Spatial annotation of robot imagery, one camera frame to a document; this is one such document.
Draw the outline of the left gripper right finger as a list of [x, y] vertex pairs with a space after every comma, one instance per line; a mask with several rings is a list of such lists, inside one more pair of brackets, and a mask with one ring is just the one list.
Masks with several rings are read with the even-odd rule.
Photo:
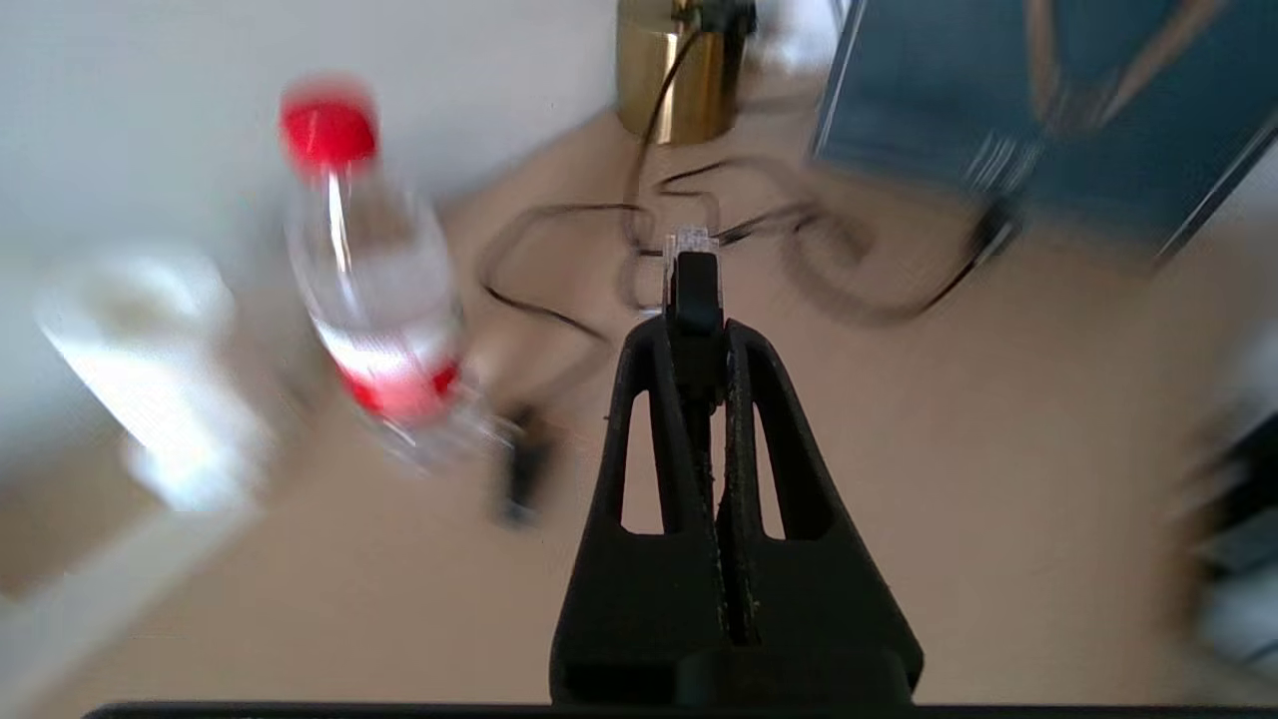
[[924, 653], [831, 478], [780, 354], [728, 322], [721, 541], [732, 642], [813, 702], [909, 702]]

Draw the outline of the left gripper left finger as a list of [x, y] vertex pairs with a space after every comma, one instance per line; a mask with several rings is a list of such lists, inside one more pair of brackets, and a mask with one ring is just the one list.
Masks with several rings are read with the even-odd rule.
[[[635, 397], [649, 401], [662, 531], [624, 526]], [[556, 702], [675, 702], [679, 668], [728, 637], [711, 501], [713, 481], [688, 432], [667, 324], [624, 341], [594, 494], [550, 654]]]

